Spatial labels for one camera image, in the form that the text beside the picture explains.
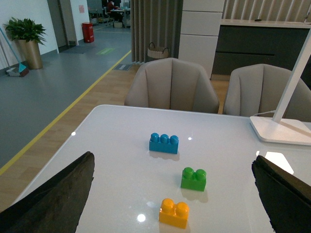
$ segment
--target gray floor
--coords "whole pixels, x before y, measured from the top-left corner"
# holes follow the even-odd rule
[[[50,52],[42,55],[42,69],[0,77],[0,167],[131,49],[130,31],[94,26],[95,41],[80,44],[85,53]],[[130,64],[131,55],[122,63]]]

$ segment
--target lego brick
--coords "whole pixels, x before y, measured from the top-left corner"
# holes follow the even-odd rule
[[[179,140],[176,135],[169,138],[166,134],[162,134],[159,137],[157,133],[153,133],[149,141],[149,150],[177,154],[178,143]]]
[[[184,202],[175,204],[170,198],[162,201],[159,222],[185,229],[189,216],[189,207]]]
[[[181,178],[181,188],[192,189],[196,191],[204,191],[206,185],[206,172],[198,169],[196,172],[191,167],[183,170]]]

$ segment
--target doorway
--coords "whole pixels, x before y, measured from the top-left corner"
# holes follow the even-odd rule
[[[57,47],[59,52],[62,52],[73,47],[69,45],[67,39],[62,6],[60,0],[48,0],[48,5],[56,37]]]

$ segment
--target lamp arm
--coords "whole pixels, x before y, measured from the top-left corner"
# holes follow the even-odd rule
[[[276,108],[276,112],[273,115],[272,120],[276,123],[280,123],[285,110],[291,100],[291,97],[295,91],[295,88],[299,82],[299,79],[301,77],[301,74],[308,62],[308,59],[311,55],[311,30],[309,30],[309,33],[307,35],[307,38],[305,40],[304,45],[302,46],[302,49],[300,51],[300,54],[298,56],[298,59],[295,63],[295,66],[293,68],[293,71],[290,75],[290,78],[288,79],[288,82],[286,84],[286,87],[284,89],[284,92],[282,94],[281,100],[278,103],[278,106]]]

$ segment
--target wooden floor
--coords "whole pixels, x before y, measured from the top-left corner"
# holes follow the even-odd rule
[[[95,106],[123,105],[138,68],[138,65],[133,65],[129,71],[109,72],[0,175],[0,212],[12,204]],[[218,113],[221,114],[228,81],[212,81],[212,84],[220,99]]]

